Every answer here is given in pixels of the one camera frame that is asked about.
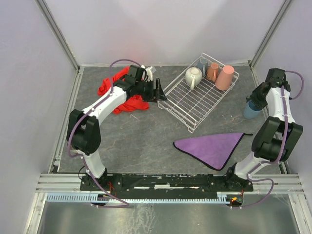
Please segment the cream ceramic mug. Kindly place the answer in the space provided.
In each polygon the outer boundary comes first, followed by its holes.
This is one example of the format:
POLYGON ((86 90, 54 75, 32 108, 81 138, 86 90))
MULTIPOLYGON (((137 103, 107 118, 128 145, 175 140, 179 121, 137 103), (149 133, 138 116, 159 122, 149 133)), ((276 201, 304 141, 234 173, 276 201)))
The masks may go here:
POLYGON ((197 67, 187 69, 185 73, 185 82, 192 91, 202 80, 202 71, 197 67))

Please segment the blue plastic cup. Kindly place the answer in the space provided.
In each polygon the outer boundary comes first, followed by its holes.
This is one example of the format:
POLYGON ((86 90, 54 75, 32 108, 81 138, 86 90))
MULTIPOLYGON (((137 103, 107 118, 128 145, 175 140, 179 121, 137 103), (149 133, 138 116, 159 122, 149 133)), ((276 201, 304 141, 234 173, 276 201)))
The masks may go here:
POLYGON ((257 117, 262 110, 256 107, 256 105, 250 100, 247 102, 243 112, 243 116, 246 119, 253 119, 257 117))

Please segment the pink plastic tumbler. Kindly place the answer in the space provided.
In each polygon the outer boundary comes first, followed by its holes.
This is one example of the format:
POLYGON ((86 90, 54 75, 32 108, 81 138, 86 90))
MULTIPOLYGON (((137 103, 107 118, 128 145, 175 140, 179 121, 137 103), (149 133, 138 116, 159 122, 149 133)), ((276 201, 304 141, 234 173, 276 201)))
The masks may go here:
POLYGON ((218 90, 226 91, 230 88, 232 83, 232 78, 234 76, 234 68, 230 65, 225 65, 221 72, 219 73, 218 77, 215 81, 215 86, 218 90))

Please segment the light blue ceramic mug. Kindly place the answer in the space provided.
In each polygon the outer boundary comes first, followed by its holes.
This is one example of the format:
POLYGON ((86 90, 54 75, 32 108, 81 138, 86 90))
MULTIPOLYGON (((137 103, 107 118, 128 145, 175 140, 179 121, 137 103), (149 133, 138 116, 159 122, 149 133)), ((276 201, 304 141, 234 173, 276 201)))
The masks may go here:
POLYGON ((197 68, 200 69, 205 76, 208 71, 208 60, 204 57, 201 57, 197 63, 197 68))

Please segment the salmon pink ceramic mug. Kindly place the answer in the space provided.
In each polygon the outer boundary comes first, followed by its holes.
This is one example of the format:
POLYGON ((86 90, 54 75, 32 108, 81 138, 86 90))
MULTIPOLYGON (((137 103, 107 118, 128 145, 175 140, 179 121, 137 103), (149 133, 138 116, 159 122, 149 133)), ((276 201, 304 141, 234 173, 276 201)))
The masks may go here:
POLYGON ((208 71, 206 73, 207 79, 212 82, 215 82, 217 79, 218 71, 219 71, 219 65, 217 63, 212 63, 209 66, 208 71))

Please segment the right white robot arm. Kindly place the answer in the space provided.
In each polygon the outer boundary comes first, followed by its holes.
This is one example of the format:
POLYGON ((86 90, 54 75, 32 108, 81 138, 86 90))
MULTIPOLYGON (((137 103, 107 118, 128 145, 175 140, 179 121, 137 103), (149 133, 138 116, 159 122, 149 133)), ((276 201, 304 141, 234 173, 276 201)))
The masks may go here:
POLYGON ((286 71, 271 68, 249 96, 255 108, 268 108, 268 118, 255 135, 249 155, 227 170, 225 184, 229 189, 245 188, 259 170, 289 158, 303 133, 291 114, 290 91, 286 71))

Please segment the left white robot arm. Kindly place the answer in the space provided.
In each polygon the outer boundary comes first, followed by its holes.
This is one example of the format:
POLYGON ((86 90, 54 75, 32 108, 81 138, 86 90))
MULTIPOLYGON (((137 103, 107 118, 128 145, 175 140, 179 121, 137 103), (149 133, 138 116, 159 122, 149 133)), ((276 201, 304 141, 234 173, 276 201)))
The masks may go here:
POLYGON ((66 139, 68 151, 75 154, 69 156, 82 158, 90 176, 101 178, 106 171, 98 151, 100 126, 114 109, 135 95, 144 102, 167 101, 160 79, 153 78, 155 70, 152 66, 130 65, 117 80, 109 78, 108 90, 102 97, 83 110, 74 109, 70 113, 66 139))

